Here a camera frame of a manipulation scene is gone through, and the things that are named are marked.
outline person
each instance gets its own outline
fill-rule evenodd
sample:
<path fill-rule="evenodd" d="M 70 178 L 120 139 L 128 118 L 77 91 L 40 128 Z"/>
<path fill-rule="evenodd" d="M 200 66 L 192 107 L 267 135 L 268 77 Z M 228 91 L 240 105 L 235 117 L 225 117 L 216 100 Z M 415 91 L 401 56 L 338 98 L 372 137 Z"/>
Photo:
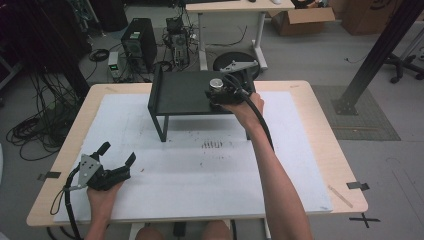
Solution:
<path fill-rule="evenodd" d="M 265 102 L 261 96 L 253 93 L 250 99 L 262 114 Z M 262 184 L 265 215 L 272 239 L 313 239 L 299 195 L 275 155 L 253 110 L 246 102 L 223 107 L 234 113 L 251 138 Z M 85 239 L 104 239 L 115 197 L 121 186 L 122 183 L 106 192 L 87 190 L 92 221 Z M 148 227 L 138 232 L 137 239 L 160 240 L 163 237 L 158 231 Z M 212 221 L 206 227 L 202 239 L 231 239 L 231 234 L 223 221 Z"/>

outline hand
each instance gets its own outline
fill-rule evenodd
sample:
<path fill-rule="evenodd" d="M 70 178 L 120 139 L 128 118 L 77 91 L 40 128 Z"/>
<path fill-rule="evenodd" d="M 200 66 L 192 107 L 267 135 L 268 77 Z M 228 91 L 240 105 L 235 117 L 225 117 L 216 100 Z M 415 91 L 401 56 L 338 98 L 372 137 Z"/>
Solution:
<path fill-rule="evenodd" d="M 120 182 L 107 191 L 87 189 L 88 200 L 91 207 L 91 222 L 108 223 L 112 215 L 116 194 L 124 182 Z"/>
<path fill-rule="evenodd" d="M 252 93 L 252 95 L 250 96 L 250 100 L 252 100 L 253 104 L 255 104 L 259 112 L 262 114 L 265 102 L 261 98 L 261 95 L 259 95 L 258 93 Z M 237 105 L 223 105 L 223 107 L 233 112 L 234 115 L 236 115 L 236 118 L 238 119 L 240 124 L 246 129 L 246 131 L 249 132 L 257 128 L 258 126 L 262 128 L 258 117 L 246 102 Z"/>

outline white board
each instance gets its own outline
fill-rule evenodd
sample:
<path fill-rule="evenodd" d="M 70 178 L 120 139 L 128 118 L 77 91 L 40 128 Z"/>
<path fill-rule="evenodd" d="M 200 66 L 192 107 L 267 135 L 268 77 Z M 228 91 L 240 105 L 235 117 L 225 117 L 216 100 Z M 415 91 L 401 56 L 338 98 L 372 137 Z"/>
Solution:
<path fill-rule="evenodd" d="M 262 92 L 261 96 L 275 152 L 306 212 L 331 211 L 290 93 Z M 148 98 L 148 94 L 106 95 L 80 152 L 92 154 L 109 141 L 111 147 L 100 158 L 105 169 L 122 166 L 132 152 L 137 156 L 132 177 L 116 199 L 112 219 L 263 216 L 255 155 L 235 116 L 171 116 L 168 138 L 163 143 L 147 110 Z M 90 220 L 85 189 L 72 191 L 71 202 L 78 221 Z M 64 207 L 54 220 L 69 221 Z"/>

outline left hand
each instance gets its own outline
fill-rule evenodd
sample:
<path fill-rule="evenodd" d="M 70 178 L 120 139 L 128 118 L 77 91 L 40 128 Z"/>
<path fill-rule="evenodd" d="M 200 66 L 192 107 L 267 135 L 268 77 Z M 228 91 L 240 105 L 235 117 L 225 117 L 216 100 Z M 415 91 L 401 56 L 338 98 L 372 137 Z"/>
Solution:
<path fill-rule="evenodd" d="M 116 194 L 124 182 L 120 182 L 107 191 L 87 189 L 88 200 L 91 207 L 91 222 L 108 223 L 112 215 Z"/>

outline knee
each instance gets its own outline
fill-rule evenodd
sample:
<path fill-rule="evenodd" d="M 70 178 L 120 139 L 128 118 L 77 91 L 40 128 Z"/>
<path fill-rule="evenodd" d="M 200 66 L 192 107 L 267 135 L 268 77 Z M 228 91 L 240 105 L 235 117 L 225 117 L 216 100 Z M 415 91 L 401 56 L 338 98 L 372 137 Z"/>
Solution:
<path fill-rule="evenodd" d="M 231 232 L 224 221 L 211 221 L 203 232 L 202 240 L 230 240 Z"/>
<path fill-rule="evenodd" d="M 136 240 L 164 240 L 162 234 L 158 230 L 152 227 L 145 227 L 140 229 L 135 239 Z"/>

